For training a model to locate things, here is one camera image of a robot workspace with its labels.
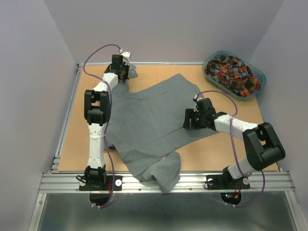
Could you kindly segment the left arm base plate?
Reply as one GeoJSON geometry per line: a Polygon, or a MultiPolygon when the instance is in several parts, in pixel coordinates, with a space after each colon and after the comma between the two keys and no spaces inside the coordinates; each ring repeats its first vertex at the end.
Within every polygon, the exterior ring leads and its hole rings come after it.
{"type": "Polygon", "coordinates": [[[122,176],[113,177],[113,175],[106,176],[106,184],[90,184],[86,183],[85,176],[77,175],[76,179],[79,181],[79,190],[80,191],[111,191],[112,186],[114,187],[113,191],[121,191],[122,190],[122,176]]]}

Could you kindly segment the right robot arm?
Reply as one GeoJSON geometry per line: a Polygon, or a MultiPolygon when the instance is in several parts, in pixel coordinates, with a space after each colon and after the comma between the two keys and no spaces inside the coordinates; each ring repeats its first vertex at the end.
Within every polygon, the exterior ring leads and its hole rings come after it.
{"type": "Polygon", "coordinates": [[[244,143],[246,157],[235,160],[235,164],[223,169],[222,174],[214,175],[207,181],[208,189],[234,189],[249,185],[243,180],[254,171],[262,171],[268,166],[283,160],[285,150],[270,123],[248,123],[233,118],[225,112],[216,112],[209,98],[197,100],[193,109],[185,110],[183,128],[203,129],[229,134],[244,143]]]}

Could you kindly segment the grey long sleeve shirt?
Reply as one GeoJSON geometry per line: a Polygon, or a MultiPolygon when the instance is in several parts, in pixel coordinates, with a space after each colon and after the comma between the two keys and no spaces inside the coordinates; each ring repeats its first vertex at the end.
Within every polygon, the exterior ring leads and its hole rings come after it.
{"type": "Polygon", "coordinates": [[[137,180],[156,181],[161,192],[168,193],[180,180],[177,150],[214,131],[183,128],[185,110],[194,106],[192,98],[200,92],[197,66],[162,66],[136,80],[163,76],[167,78],[138,92],[131,92],[128,82],[114,87],[106,138],[137,180]]]}

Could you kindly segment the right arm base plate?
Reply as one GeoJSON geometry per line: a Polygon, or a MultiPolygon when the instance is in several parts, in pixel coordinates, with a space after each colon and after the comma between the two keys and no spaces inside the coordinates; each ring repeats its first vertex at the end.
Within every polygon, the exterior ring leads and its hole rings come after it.
{"type": "Polygon", "coordinates": [[[205,188],[208,190],[220,190],[222,192],[233,192],[235,190],[250,189],[249,182],[244,183],[247,178],[233,179],[228,174],[207,175],[205,180],[205,188]]]}

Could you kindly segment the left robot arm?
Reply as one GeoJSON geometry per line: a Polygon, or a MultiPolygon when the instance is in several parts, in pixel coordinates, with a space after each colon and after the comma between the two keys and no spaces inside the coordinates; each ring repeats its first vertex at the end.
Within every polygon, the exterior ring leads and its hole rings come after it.
{"type": "Polygon", "coordinates": [[[100,82],[84,94],[84,118],[90,134],[90,150],[83,176],[77,176],[81,191],[109,189],[112,182],[106,175],[104,159],[105,133],[111,117],[112,89],[128,79],[131,53],[128,51],[112,55],[112,61],[100,82]]]}

